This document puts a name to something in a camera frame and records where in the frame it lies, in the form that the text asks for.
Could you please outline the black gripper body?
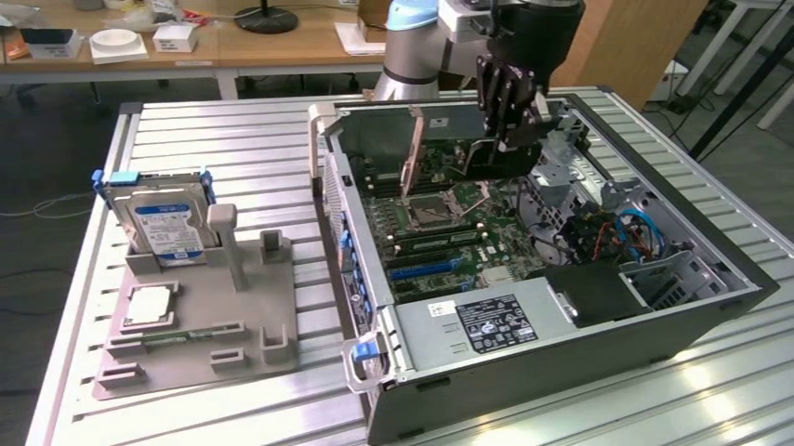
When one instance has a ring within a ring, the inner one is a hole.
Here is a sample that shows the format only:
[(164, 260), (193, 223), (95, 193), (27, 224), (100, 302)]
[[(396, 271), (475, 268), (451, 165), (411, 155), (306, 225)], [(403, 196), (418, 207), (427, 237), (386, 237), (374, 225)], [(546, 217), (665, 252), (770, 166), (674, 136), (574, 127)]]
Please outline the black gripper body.
[(487, 51), (503, 64), (534, 74), (551, 86), (584, 15), (583, 1), (492, 1)]

